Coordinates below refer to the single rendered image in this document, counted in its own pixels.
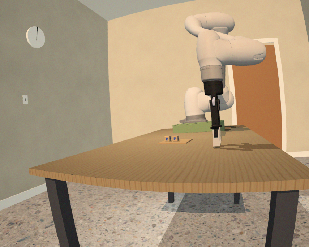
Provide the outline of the light orange mat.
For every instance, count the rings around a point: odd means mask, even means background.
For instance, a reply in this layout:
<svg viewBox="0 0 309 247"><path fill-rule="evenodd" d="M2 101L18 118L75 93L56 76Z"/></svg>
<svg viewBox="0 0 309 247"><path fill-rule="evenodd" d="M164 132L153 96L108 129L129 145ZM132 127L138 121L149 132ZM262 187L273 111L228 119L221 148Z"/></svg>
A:
<svg viewBox="0 0 309 247"><path fill-rule="evenodd" d="M186 144L186 143L188 143L191 140L192 139L179 139L179 141L173 141L171 139L171 141L169 141L169 142L162 141L162 142L157 143L157 144Z"/></svg>

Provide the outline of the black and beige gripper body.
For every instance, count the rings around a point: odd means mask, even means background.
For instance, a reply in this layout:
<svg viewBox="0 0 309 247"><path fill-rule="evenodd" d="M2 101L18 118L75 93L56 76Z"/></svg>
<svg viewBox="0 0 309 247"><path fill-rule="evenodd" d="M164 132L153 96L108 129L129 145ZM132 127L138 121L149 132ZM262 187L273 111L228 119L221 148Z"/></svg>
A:
<svg viewBox="0 0 309 247"><path fill-rule="evenodd" d="M206 81L204 84L205 95L211 96L211 100L215 97L218 99L218 95L223 94L223 82L220 80Z"/></svg>

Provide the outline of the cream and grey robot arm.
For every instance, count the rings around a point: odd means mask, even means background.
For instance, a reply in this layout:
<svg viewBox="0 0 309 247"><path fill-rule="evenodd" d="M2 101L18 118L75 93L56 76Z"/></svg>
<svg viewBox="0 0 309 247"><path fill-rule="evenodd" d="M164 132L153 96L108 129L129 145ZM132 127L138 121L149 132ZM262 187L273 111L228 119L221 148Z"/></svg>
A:
<svg viewBox="0 0 309 247"><path fill-rule="evenodd" d="M234 18L222 12L210 12L188 16L185 29L197 37L197 60L201 80L223 82L220 111L231 108L234 96L225 85L226 65L249 66L261 63L266 57L266 47L258 40L228 35L234 29ZM186 118L180 123L207 122L205 112L210 112L211 96L198 87L187 89L184 98ZM190 116L189 116L190 115Z"/></svg>

